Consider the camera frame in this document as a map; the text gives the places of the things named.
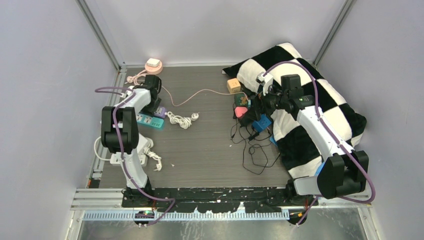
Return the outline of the teal usb power strip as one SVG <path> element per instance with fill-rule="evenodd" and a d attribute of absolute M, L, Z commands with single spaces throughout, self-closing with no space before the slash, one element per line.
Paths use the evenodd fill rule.
<path fill-rule="evenodd" d="M 136 115 L 136 121 L 139 125 L 143 125 L 146 127 L 151 127 L 154 129 L 163 129 L 164 127 L 164 120 L 162 118 L 149 116 L 143 113 L 138 113 Z"/>

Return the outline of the blue cube socket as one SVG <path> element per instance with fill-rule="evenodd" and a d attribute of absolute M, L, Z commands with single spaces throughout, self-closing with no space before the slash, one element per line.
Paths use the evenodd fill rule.
<path fill-rule="evenodd" d="M 266 130 L 271 124 L 272 121 L 268 118 L 268 116 L 266 114 L 262 114 L 259 120 L 255 120 L 252 123 L 252 128 L 256 132 L 261 133 L 262 131 Z"/>

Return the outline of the pink plug adapter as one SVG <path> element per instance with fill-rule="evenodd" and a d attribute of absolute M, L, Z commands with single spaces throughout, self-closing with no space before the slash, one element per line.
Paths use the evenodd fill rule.
<path fill-rule="evenodd" d="M 234 115 L 239 119 L 243 117 L 248 112 L 248 110 L 249 109 L 245 106 L 236 106 L 234 109 Z"/>

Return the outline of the purple power strip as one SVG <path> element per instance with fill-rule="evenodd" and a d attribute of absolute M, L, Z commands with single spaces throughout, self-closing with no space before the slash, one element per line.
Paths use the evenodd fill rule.
<path fill-rule="evenodd" d="M 160 119 L 165 119 L 167 114 L 166 114 L 167 110 L 165 107 L 163 106 L 159 106 L 155 112 L 153 113 L 153 116 L 156 118 L 160 118 Z"/>

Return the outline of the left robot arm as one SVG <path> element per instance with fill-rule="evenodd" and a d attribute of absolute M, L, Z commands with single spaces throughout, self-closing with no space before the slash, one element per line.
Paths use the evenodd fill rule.
<path fill-rule="evenodd" d="M 133 88 L 106 86 L 95 90 L 96 93 L 125 95 L 116 105 L 102 109 L 100 139 L 101 144 L 115 155 L 124 172 L 126 192 L 134 196 L 141 207 L 148 207 L 156 197 L 139 159 L 137 147 L 139 143 L 146 146 L 148 140 L 139 132 L 137 114 L 143 109 L 154 111 L 159 106 L 161 89 L 162 80 L 148 74 L 142 85 Z"/>

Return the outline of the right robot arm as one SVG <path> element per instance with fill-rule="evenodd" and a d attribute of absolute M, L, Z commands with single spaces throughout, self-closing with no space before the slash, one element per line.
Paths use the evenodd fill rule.
<path fill-rule="evenodd" d="M 264 112 L 272 114 L 275 110 L 285 110 L 292 115 L 306 130 L 323 158 L 314 176 L 287 182 L 287 202 L 299 205 L 306 195 L 333 199 L 363 192 L 367 185 L 368 155 L 354 150 L 337 135 L 317 106 L 315 96 L 304 94 L 300 76 L 282 76 L 281 88 L 274 86 L 270 73 L 260 73 L 256 81 Z"/>

